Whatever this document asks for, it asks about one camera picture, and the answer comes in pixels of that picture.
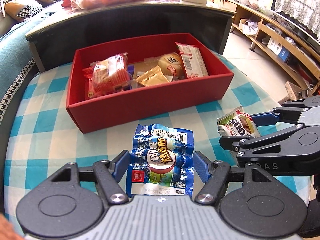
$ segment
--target sausage package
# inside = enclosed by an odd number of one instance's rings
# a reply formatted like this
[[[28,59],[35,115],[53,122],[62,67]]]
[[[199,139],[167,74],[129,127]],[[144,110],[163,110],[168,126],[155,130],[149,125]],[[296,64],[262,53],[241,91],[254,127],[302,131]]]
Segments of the sausage package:
[[[251,135],[254,138],[261,136],[251,116],[243,112],[242,106],[220,117],[217,125],[221,136]]]
[[[127,171],[127,195],[191,196],[193,149],[190,130],[139,124]]]

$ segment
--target tiled floor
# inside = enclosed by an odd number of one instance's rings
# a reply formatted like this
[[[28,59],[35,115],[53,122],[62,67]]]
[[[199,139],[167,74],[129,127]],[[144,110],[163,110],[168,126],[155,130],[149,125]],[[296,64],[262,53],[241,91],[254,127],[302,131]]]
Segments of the tiled floor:
[[[284,84],[293,82],[292,78],[260,48],[256,47],[255,52],[250,51],[250,45],[251,40],[235,30],[234,34],[229,34],[223,56],[274,100],[280,101],[288,95]]]

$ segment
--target lace curtain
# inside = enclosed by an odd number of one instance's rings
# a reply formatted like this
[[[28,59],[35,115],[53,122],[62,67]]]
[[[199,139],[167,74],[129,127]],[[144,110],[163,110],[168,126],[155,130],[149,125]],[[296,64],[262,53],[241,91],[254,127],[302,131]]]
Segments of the lace curtain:
[[[283,11],[297,19],[320,41],[320,0],[276,0],[275,11]]]

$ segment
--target blue checkered tablecloth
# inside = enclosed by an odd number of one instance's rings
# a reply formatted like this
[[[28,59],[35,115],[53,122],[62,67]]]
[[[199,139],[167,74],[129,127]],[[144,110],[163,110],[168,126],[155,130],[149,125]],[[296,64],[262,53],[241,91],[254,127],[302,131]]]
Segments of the blue checkered tablecloth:
[[[245,112],[254,114],[268,111],[278,106],[278,103],[230,62],[221,59],[235,74],[222,100],[88,134],[79,131],[65,109],[71,64],[37,75],[28,85],[20,103],[5,162],[5,215],[15,229],[22,233],[15,217],[15,209],[26,193],[67,162],[76,161],[79,166],[90,166],[100,159],[113,159],[123,149],[131,150],[138,123],[160,123],[167,127],[192,130],[195,150],[202,151],[211,160],[224,160],[234,165],[230,153],[219,146],[217,118],[240,105]],[[279,123],[276,126],[260,127],[259,131],[264,135],[285,127],[288,125]],[[278,179],[308,203],[310,177]],[[124,188],[125,178],[120,185]],[[199,192],[202,185],[195,174],[194,194]],[[95,190],[94,184],[90,182],[82,183],[82,186]]]

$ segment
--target red cardboard box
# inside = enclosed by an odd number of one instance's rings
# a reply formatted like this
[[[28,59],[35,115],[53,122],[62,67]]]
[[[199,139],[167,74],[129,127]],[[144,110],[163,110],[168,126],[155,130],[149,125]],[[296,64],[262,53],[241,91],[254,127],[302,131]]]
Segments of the red cardboard box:
[[[91,62],[127,52],[128,64],[178,52],[175,42],[199,47],[209,76],[137,88],[84,100],[88,80],[82,69]],[[110,41],[76,50],[66,109],[83,133],[221,99],[233,73],[190,33],[170,33]]]

